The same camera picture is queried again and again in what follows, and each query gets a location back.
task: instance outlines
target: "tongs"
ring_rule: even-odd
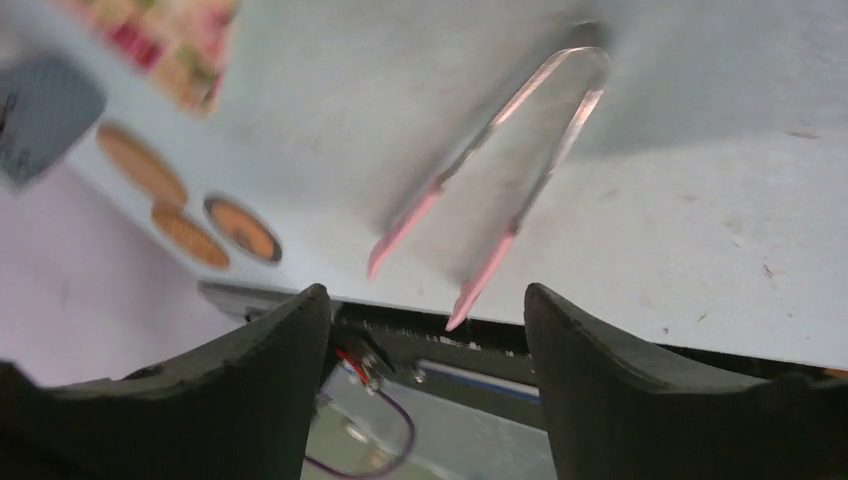
[[[377,270],[386,257],[400,244],[410,231],[421,221],[422,218],[439,200],[445,192],[448,181],[453,178],[462,168],[471,155],[477,151],[516,110],[536,91],[537,88],[572,54],[582,52],[590,55],[597,64],[597,73],[593,75],[587,91],[583,96],[574,116],[565,128],[550,160],[536,179],[533,187],[521,204],[516,213],[510,217],[507,228],[499,237],[497,245],[491,251],[486,260],[481,264],[477,272],[466,281],[461,289],[459,298],[453,307],[453,313],[448,321],[446,330],[451,331],[462,324],[468,316],[471,307],[483,292],[486,284],[495,274],[500,263],[506,257],[510,247],[515,242],[521,231],[522,222],[527,213],[533,207],[539,194],[550,181],[557,167],[565,160],[574,145],[586,119],[595,108],[603,93],[603,85],[609,70],[609,58],[602,45],[602,31],[596,23],[582,23],[575,26],[566,39],[556,45],[553,53],[547,55],[546,60],[536,68],[521,88],[512,95],[492,119],[480,130],[469,145],[456,157],[450,165],[442,170],[436,177],[422,189],[422,194],[415,200],[409,209],[391,226],[383,238],[374,245],[368,259],[368,278],[373,280]]]

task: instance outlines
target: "white wall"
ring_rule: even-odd
[[[39,383],[120,377],[236,326],[70,167],[0,188],[0,358]]]

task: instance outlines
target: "round wooden coaster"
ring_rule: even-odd
[[[280,262],[283,257],[280,242],[253,212],[216,195],[206,197],[203,205],[212,225],[242,251],[258,260]]]
[[[114,125],[97,130],[97,143],[112,163],[154,200],[185,207],[188,194],[182,182],[147,145]]]
[[[221,270],[230,266],[227,252],[200,226],[187,218],[180,207],[156,202],[151,217],[159,231],[195,261]]]

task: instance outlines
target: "floral cloth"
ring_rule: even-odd
[[[54,0],[180,108],[215,110],[239,0]]]

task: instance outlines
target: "gray object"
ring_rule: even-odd
[[[106,97],[55,57],[0,71],[0,171],[20,190],[54,166],[103,113]]]

